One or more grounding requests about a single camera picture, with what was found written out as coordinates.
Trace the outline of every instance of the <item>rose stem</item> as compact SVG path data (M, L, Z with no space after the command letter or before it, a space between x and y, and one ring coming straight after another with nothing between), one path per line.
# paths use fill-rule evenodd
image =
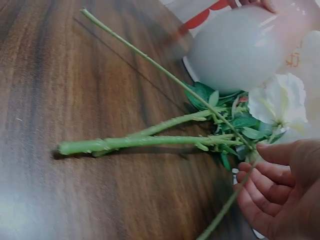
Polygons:
M218 112L227 110L226 107L215 107ZM129 134L127 137L140 137L140 136L152 136L157 133L160 133L166 129L172 128L173 126L186 123L189 121L206 121L206 117L210 116L211 112L209 110L198 111L196 113L187 114L184 116L178 116L167 121L161 122L157 125L148 127L142 131L135 132L133 134ZM108 153L111 153L112 150L103 150L103 151L95 151L92 153L94 157L101 157Z
M219 136L141 136L106 138L78 142L62 142L58 145L58 151L62 155L77 153L92 153L102 150L116 150L121 148L142 147L162 144L203 144L207 146L226 144L242 145L241 141L228 140L233 138L234 134L224 134Z

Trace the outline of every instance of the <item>fingernail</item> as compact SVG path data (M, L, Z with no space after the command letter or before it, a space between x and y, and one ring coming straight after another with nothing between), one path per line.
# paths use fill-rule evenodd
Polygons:
M258 144L256 145L256 148L257 148L257 149L266 149L266 148L268 148L269 146L270 146L270 144L258 143Z

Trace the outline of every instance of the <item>white flower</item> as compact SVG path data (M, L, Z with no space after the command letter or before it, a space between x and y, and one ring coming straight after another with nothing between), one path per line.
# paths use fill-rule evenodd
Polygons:
M295 75L275 74L248 94L250 114L266 124L303 131L307 123L303 82Z

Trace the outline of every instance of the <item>table surface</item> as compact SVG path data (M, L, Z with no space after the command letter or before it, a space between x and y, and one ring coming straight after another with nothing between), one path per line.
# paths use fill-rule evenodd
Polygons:
M0 0L0 239L194 240L232 193L212 156L179 145L52 156L61 141L122 137L188 112L183 91L83 6L191 83L180 60L191 37L158 0ZM256 238L234 206L212 239Z

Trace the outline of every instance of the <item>white vase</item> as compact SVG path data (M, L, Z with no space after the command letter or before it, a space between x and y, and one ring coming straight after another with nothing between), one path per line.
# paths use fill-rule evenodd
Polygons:
M315 0L291 0L280 14L250 4L208 22L183 62L194 81L222 95L249 91L273 75L308 32L318 29Z

